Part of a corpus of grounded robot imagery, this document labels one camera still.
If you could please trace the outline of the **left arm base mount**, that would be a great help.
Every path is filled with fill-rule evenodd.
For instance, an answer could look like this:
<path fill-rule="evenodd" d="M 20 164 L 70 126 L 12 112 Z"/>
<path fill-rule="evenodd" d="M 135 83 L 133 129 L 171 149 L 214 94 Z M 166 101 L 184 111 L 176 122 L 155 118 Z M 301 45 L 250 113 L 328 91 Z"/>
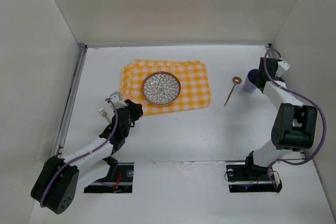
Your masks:
<path fill-rule="evenodd" d="M 130 194 L 133 189 L 134 163 L 119 163 L 107 176 L 84 189 L 85 194 Z"/>

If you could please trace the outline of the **copper spoon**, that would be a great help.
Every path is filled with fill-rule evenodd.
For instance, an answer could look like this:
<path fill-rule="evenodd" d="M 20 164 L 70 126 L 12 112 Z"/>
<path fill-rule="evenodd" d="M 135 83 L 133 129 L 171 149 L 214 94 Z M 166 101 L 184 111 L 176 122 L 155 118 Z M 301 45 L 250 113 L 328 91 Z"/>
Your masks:
<path fill-rule="evenodd" d="M 235 88 L 238 84 L 240 84 L 241 81 L 242 81 L 242 79 L 241 79 L 240 77 L 238 77 L 238 76 L 235 76 L 235 77 L 232 78 L 233 86 L 232 86 L 232 88 L 231 88 L 231 90 L 230 90 L 229 95 L 227 96 L 227 99 L 226 99 L 226 101 L 225 101 L 225 103 L 224 103 L 224 106 L 226 106 L 226 105 L 228 104 L 229 99 L 230 99 L 230 97 L 232 96 L 232 93 L 233 93 L 233 91 L 234 91 L 234 88 Z"/>

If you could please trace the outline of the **lilac plastic cup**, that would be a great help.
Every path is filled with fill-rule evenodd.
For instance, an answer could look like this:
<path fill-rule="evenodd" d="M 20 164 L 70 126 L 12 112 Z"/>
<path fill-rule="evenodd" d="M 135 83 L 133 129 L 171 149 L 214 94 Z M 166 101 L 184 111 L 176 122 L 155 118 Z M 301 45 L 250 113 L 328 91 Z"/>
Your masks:
<path fill-rule="evenodd" d="M 255 85 L 256 78 L 259 74 L 258 69 L 252 69 L 248 72 L 244 85 L 243 85 L 243 90 L 247 93 L 253 93 L 256 89 L 257 86 Z"/>

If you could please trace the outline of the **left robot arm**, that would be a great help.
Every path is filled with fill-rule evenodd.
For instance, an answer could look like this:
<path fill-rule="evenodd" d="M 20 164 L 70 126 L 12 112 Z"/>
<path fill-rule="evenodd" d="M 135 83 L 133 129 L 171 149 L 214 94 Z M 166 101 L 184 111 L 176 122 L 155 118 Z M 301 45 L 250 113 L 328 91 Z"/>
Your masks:
<path fill-rule="evenodd" d="M 127 99 L 107 99 L 114 116 L 98 138 L 78 152 L 52 156 L 43 165 L 31 192 L 32 199 L 55 214 L 63 213 L 75 194 L 103 178 L 117 178 L 118 161 L 113 157 L 124 144 L 135 122 L 142 117 L 142 105 Z"/>

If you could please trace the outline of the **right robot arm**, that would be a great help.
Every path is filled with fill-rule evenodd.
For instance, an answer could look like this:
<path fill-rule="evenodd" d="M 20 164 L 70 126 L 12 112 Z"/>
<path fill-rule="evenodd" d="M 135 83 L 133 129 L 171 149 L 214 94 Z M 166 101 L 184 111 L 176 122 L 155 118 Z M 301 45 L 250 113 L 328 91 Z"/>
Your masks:
<path fill-rule="evenodd" d="M 248 93 L 260 90 L 278 110 L 270 140 L 245 159 L 244 172 L 250 180 L 266 175 L 274 161 L 313 145 L 318 111 L 287 91 L 278 72 L 288 67 L 284 61 L 261 57 L 259 68 L 251 70 L 246 77 L 243 90 Z"/>

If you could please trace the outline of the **patterned ceramic bowl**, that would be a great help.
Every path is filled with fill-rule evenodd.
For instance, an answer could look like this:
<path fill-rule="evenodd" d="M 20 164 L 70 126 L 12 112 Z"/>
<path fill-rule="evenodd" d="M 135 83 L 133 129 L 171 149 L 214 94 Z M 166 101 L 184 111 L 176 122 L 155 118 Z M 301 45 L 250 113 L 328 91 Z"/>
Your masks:
<path fill-rule="evenodd" d="M 181 83 L 172 73 L 159 71 L 148 75 L 142 82 L 144 98 L 155 105 L 174 102 L 181 93 Z"/>

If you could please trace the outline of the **yellow white checkered cloth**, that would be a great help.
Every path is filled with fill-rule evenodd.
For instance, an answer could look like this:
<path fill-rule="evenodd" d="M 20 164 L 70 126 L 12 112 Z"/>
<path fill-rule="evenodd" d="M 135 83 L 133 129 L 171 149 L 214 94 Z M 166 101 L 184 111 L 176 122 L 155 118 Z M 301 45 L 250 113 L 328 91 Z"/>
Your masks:
<path fill-rule="evenodd" d="M 168 105 L 155 105 L 142 94 L 144 79 L 160 71 L 175 75 L 181 84 L 179 96 Z M 119 91 L 124 99 L 141 104 L 144 115 L 202 109 L 211 102 L 206 67 L 200 61 L 134 60 L 121 69 Z"/>

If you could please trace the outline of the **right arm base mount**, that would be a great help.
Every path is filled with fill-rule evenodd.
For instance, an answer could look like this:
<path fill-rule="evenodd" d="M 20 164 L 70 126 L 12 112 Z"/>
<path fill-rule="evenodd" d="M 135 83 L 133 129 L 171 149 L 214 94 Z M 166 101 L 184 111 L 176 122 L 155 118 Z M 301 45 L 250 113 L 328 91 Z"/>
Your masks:
<path fill-rule="evenodd" d="M 244 161 L 227 162 L 225 179 L 230 193 L 279 193 L 282 181 L 276 171 L 250 169 Z"/>

